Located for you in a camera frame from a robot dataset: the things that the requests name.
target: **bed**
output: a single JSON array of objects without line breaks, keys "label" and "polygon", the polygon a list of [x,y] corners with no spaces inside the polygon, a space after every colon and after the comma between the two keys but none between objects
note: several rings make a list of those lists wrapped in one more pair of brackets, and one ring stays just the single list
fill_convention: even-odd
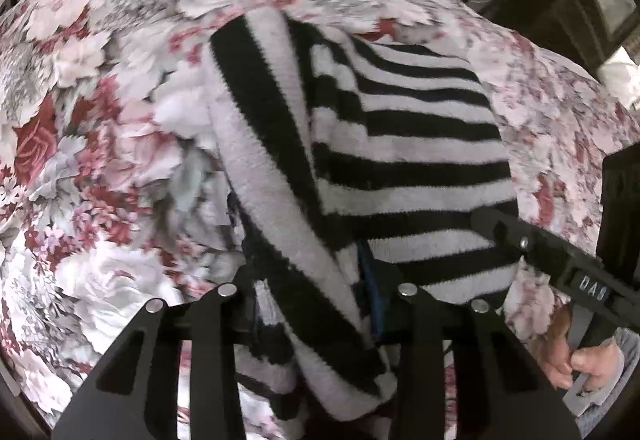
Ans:
[{"label": "bed", "polygon": [[[43,434],[148,298],[193,301],[242,263],[215,135],[193,107],[211,34],[267,4],[469,60],[521,218],[594,254],[602,159],[638,125],[580,66],[459,0],[21,0],[0,20],[1,373]],[[247,431],[277,436],[268,406],[241,399]]]}]

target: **striped garment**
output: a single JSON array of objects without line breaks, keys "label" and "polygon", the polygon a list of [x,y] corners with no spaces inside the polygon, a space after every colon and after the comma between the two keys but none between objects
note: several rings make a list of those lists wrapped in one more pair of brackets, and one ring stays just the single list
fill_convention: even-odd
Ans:
[{"label": "striped garment", "polygon": [[480,206],[517,215],[487,94],[463,59],[270,8],[227,24],[210,49],[209,111],[258,308],[255,343],[236,346],[238,380],[291,439],[312,405],[370,418],[396,378],[370,338],[357,240],[451,303],[500,305],[513,280],[515,258],[470,230]]}]

